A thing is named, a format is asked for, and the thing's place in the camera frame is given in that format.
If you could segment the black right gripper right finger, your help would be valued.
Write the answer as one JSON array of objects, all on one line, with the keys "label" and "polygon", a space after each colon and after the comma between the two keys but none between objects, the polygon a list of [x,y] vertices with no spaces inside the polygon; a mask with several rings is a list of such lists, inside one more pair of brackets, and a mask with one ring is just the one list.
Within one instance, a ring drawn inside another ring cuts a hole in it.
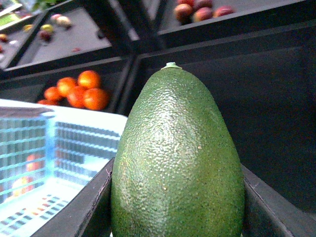
[{"label": "black right gripper right finger", "polygon": [[242,166],[245,187],[244,237],[314,237],[316,221]]}]

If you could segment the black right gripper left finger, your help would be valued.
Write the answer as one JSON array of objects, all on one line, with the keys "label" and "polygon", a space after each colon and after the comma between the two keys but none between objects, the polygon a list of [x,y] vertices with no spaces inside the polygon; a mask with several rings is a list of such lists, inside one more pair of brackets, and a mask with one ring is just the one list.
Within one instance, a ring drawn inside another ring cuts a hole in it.
[{"label": "black right gripper left finger", "polygon": [[34,237],[109,237],[112,158]]}]

